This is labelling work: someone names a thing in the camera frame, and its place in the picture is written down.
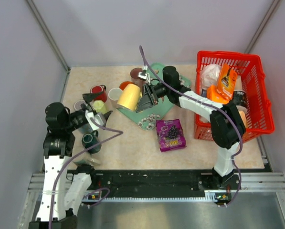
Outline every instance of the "white wall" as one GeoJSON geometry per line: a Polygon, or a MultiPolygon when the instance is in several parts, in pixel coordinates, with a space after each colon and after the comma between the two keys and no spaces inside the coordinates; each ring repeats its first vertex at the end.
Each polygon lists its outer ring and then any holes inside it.
{"type": "Polygon", "coordinates": [[[71,66],[193,63],[243,52],[271,0],[34,0],[71,66]]]}
{"type": "Polygon", "coordinates": [[[0,229],[17,228],[66,73],[24,0],[0,0],[0,229]]]}
{"type": "Polygon", "coordinates": [[[263,137],[272,166],[285,174],[285,0],[253,49],[260,55],[276,130],[263,137]]]}

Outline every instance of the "purple snack bag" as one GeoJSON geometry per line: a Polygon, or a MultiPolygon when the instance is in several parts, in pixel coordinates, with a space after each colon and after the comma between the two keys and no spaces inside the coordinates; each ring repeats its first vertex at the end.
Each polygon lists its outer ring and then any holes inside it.
{"type": "Polygon", "coordinates": [[[186,139],[179,119],[156,120],[156,132],[161,152],[186,147],[186,139]]]}

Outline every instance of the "white plastic bag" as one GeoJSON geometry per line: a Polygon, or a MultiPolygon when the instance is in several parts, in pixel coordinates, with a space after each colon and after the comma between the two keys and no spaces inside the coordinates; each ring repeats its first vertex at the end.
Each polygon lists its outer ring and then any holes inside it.
{"type": "Polygon", "coordinates": [[[217,84],[221,68],[220,65],[213,63],[201,70],[201,90],[207,90],[211,85],[217,84]]]}

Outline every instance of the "red basket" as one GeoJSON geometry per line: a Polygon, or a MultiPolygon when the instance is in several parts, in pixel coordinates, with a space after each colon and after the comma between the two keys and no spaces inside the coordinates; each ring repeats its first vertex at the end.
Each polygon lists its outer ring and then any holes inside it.
{"type": "MultiPolygon", "coordinates": [[[[243,141],[247,142],[261,134],[272,133],[275,127],[260,57],[238,52],[199,51],[195,82],[195,92],[198,94],[200,93],[200,71],[211,63],[219,65],[226,63],[241,76],[243,90],[247,94],[247,128],[243,141]]],[[[213,140],[210,123],[201,122],[197,114],[195,114],[194,138],[213,140]]]]}

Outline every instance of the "plastic bag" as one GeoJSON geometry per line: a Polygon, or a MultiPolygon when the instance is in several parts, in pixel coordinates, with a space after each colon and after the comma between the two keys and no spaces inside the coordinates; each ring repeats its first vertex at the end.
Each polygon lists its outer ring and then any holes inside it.
{"type": "Polygon", "coordinates": [[[203,70],[201,70],[201,91],[207,90],[211,85],[217,85],[217,81],[221,72],[222,66],[218,64],[209,64],[203,70]]]}
{"type": "Polygon", "coordinates": [[[186,139],[179,119],[156,121],[156,132],[161,152],[186,147],[186,139]]]}

